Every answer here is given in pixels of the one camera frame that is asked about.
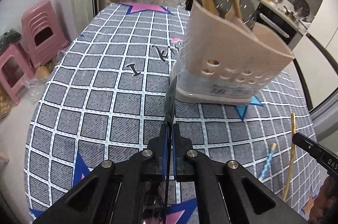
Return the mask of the grey translucent plastic spoon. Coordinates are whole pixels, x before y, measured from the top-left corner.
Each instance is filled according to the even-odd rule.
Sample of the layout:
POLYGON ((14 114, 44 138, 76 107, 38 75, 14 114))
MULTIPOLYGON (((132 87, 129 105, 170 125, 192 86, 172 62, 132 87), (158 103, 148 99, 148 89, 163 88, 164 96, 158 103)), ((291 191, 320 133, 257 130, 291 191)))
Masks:
POLYGON ((171 146, 172 146, 172 128, 175 115, 175 92, 176 92, 176 78, 174 78, 166 92, 164 101, 164 123, 168 125, 168 157, 167 157, 167 172, 164 188, 164 206, 163 206, 163 223, 166 223, 167 205, 168 205, 168 188, 170 182, 170 162, 171 162, 171 146))

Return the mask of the wooden chopstick on table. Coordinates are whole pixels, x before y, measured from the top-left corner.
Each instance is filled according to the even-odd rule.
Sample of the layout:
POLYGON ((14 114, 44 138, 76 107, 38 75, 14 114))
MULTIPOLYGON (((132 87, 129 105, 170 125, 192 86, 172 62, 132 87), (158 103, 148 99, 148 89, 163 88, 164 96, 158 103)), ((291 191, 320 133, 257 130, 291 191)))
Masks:
MULTIPOLYGON (((296 133, 296 116, 295 113, 291 113, 291 136, 293 137, 296 133)), ((290 159, 289 159, 289 167, 288 167, 288 175, 285 182, 285 187, 283 190, 282 200, 285 202, 287 194, 289 192, 290 182, 292 179, 293 174, 293 166, 294 166, 294 157, 295 157, 296 147, 293 142, 291 142, 291 148, 290 148, 290 159)))

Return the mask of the blue patterned chopstick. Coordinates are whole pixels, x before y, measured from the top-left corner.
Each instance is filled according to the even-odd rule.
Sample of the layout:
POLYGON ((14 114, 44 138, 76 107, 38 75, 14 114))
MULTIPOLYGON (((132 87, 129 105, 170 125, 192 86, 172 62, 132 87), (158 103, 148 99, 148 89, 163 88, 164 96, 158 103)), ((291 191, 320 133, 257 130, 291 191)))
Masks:
POLYGON ((263 165, 263 168, 262 168, 262 170, 261 170, 261 172, 260 172, 260 174, 258 176, 258 180, 260 182, 262 182, 264 180, 264 178, 265 178, 265 176, 267 174, 267 171, 268 171, 268 169, 270 167, 271 160, 273 158, 273 154, 275 152, 276 147, 277 147, 277 143, 272 143, 270 145, 270 149, 269 149, 269 152, 267 154, 267 159, 266 159, 265 164, 263 165))

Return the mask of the grey checked tablecloth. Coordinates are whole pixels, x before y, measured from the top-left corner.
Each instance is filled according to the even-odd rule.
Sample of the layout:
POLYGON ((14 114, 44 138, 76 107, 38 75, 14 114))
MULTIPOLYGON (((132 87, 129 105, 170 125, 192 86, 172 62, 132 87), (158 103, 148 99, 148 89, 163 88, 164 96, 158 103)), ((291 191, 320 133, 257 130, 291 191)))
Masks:
MULTIPOLYGON (((27 135, 24 181, 37 218, 102 161, 121 162, 158 136, 164 95, 176 60, 173 38, 184 34, 189 12, 130 13, 112 4, 98 13, 53 70, 27 135)), ((211 159, 234 159, 259 176, 276 149, 263 184, 282 195, 288 177, 290 116, 314 138, 306 102, 287 71, 248 105, 176 103, 180 133, 211 159)))

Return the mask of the beige plastic utensil holder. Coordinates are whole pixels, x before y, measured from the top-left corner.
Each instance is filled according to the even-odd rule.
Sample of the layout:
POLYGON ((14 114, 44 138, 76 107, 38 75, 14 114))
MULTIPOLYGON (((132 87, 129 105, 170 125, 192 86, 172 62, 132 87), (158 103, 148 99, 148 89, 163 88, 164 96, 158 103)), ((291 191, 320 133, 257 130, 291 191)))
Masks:
POLYGON ((171 77, 186 103, 248 105, 294 55, 269 27, 220 18, 194 1, 171 77))

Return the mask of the black built-in oven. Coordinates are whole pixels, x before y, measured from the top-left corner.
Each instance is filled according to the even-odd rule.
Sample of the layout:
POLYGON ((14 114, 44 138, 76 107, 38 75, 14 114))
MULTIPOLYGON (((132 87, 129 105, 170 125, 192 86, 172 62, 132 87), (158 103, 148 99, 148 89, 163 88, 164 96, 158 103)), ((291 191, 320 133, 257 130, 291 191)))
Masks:
POLYGON ((296 30, 281 15, 266 5, 259 3, 255 11, 256 22, 264 24, 274 31, 287 45, 296 35, 296 30))

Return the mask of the tall pink plastic stool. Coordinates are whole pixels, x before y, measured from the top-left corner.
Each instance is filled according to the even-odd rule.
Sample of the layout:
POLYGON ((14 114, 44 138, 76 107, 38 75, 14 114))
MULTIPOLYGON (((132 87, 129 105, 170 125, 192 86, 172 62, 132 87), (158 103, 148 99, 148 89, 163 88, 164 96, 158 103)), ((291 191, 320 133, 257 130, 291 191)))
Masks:
POLYGON ((23 36, 35 69, 52 60, 68 46, 52 4, 43 0, 26 10, 21 18, 23 36))

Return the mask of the short pink plastic stool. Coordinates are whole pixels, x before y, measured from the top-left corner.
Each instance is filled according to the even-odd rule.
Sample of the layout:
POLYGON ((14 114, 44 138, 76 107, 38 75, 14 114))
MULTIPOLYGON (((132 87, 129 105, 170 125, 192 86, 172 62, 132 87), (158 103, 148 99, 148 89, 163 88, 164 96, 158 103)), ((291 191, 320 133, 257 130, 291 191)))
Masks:
POLYGON ((33 79, 35 69, 20 43, 13 43, 1 53, 1 86, 16 106, 24 79, 33 79))

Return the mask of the bag of yellow food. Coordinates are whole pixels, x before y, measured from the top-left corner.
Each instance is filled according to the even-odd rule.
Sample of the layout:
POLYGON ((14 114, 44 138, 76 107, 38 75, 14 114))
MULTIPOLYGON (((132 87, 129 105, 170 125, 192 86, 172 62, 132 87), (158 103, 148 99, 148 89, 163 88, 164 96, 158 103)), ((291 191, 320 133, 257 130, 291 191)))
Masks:
POLYGON ((11 99, 5 90, 0 88, 0 118, 3 119, 11 111, 11 99))

